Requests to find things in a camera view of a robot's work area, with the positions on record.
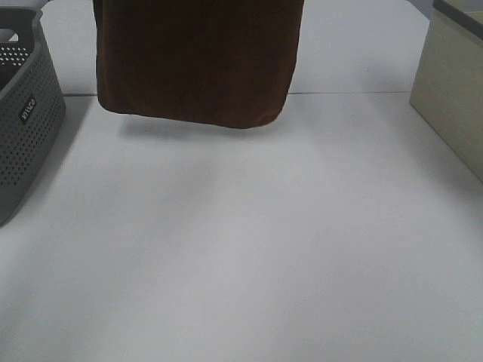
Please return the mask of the grey perforated plastic basket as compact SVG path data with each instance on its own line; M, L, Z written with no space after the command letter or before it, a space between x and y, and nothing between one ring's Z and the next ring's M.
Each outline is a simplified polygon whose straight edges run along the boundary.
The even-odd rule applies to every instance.
M1 223L15 214L41 170L66 116L66 104L35 8L3 6L1 28Z

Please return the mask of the beige storage box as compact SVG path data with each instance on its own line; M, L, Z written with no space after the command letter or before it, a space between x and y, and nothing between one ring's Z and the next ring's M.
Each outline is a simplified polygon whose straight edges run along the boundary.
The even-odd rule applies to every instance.
M410 104L482 177L482 12L434 1Z

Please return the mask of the brown towel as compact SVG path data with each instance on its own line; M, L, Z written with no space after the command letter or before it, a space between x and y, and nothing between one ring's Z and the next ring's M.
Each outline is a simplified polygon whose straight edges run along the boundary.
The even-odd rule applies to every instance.
M248 129L281 113L302 1L93 3L100 105L114 113Z

